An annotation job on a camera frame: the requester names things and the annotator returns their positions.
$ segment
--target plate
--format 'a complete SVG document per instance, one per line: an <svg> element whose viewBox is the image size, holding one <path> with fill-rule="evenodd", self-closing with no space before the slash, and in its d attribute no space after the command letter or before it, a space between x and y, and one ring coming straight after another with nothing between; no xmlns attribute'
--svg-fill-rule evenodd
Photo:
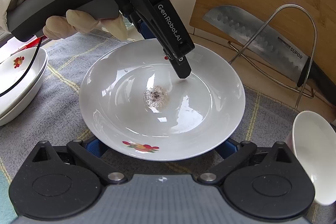
<svg viewBox="0 0 336 224"><path fill-rule="evenodd" d="M36 48L28 48L12 55L0 64L0 92L7 90L20 79L28 68L35 51ZM0 97L0 118L15 107L28 91L31 90L42 74L47 62L47 56L46 50L40 48L31 69L23 80L10 92Z"/></svg>
<svg viewBox="0 0 336 224"><path fill-rule="evenodd" d="M47 69L48 65L48 55L47 55L47 62L42 70L41 76L38 78L37 82L34 84L34 86L31 88L31 90L28 91L28 93L23 97L19 103L13 107L6 115L4 115L2 118L0 118L0 126L3 126L12 120L14 120L17 116L23 112L26 107L31 103L31 101L35 98L36 94L40 90L43 80L44 80L44 72Z"/></svg>
<svg viewBox="0 0 336 224"><path fill-rule="evenodd" d="M336 201L336 134L331 125L312 111L300 112L289 141L295 156L315 187L315 202L329 206Z"/></svg>
<svg viewBox="0 0 336 224"><path fill-rule="evenodd" d="M79 92L91 132L131 157L171 161L201 155L239 125L245 92L234 69L196 45L192 73L179 79L156 39L133 42L101 57Z"/></svg>

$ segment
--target round white plate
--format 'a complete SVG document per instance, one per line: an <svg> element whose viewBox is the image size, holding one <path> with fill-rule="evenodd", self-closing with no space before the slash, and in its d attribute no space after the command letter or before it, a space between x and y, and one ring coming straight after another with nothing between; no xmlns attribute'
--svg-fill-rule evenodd
<svg viewBox="0 0 336 224"><path fill-rule="evenodd" d="M31 90L28 91L28 93L23 97L19 103L13 107L6 115L4 115L2 118L0 118L0 126L3 126L10 121L14 120L21 112L23 112L26 107L31 103L31 101L34 99L38 91L40 90L43 80L44 80L44 72L47 69L48 65L48 55L47 55L47 62L42 70L41 76L38 78L35 85L31 88Z"/></svg>
<svg viewBox="0 0 336 224"><path fill-rule="evenodd" d="M36 48L28 48L7 58L0 64L0 93L11 87L28 68ZM47 52L40 48L36 59L23 80L10 92L0 97L0 118L6 115L37 82L47 62Z"/></svg>
<svg viewBox="0 0 336 224"><path fill-rule="evenodd" d="M336 133L312 111L299 113L293 123L293 152L315 187L315 201L328 206L336 201Z"/></svg>
<svg viewBox="0 0 336 224"><path fill-rule="evenodd" d="M196 45L179 79L156 39L119 47L89 69L79 92L92 133L123 154L156 161L201 155L239 125L245 92L233 68Z"/></svg>

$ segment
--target finger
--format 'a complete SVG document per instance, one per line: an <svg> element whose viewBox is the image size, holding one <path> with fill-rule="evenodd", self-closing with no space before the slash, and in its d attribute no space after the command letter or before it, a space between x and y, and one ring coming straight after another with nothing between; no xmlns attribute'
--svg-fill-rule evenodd
<svg viewBox="0 0 336 224"><path fill-rule="evenodd" d="M92 31L99 20L95 20L91 15L83 11L68 10L67 21L74 26L79 32L88 33Z"/></svg>
<svg viewBox="0 0 336 224"><path fill-rule="evenodd" d="M123 21L123 16L119 14L117 19L101 19L101 24L117 39L124 41L127 39L127 28Z"/></svg>
<svg viewBox="0 0 336 224"><path fill-rule="evenodd" d="M78 30L74 26L71 26L65 17L52 16L46 21L46 25L43 28L43 33L51 39L60 39L71 37Z"/></svg>

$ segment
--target knife handle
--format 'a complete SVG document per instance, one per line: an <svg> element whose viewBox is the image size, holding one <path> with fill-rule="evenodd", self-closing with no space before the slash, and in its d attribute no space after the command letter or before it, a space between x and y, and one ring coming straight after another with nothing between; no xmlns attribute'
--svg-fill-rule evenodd
<svg viewBox="0 0 336 224"><path fill-rule="evenodd" d="M51 16L65 16L67 10L81 10L95 19L119 16L119 7L114 0L25 0L7 13L8 30L22 42L34 35L41 37L46 20Z"/></svg>
<svg viewBox="0 0 336 224"><path fill-rule="evenodd" d="M300 87L303 85L303 82L305 80L305 77L308 71L309 62L310 62L310 57L308 58L302 70L299 81L297 82L297 87ZM336 85L334 84L334 82L332 82L332 80L323 72L323 70L314 61L311 65L308 80L310 80L310 82L313 82L312 85L314 85L315 87L313 86L312 88L315 88L331 104L336 106Z"/></svg>

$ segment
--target gray cloth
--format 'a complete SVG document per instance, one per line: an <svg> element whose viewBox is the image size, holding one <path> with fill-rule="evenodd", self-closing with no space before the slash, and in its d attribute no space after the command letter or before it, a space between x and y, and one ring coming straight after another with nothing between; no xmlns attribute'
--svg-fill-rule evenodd
<svg viewBox="0 0 336 224"><path fill-rule="evenodd" d="M52 145L65 145L70 140L91 136L79 111L81 82L97 59L126 43L107 33L93 31L58 41L47 49L49 65L38 95L15 120L0 127L0 171L2 169L8 181L38 141L46 139ZM272 146L275 141L284 140L291 132L297 112L248 87L245 87L245 93L245 113L232 137L237 141L253 141L258 146ZM109 150L103 160L130 177L134 173L193 173L197 176L223 159L213 150L178 162L152 162ZM0 205L0 224L5 224L1 222L1 213L6 214L1 212ZM308 213L309 219L318 224L330 223L335 215L334 205L312 206Z"/></svg>

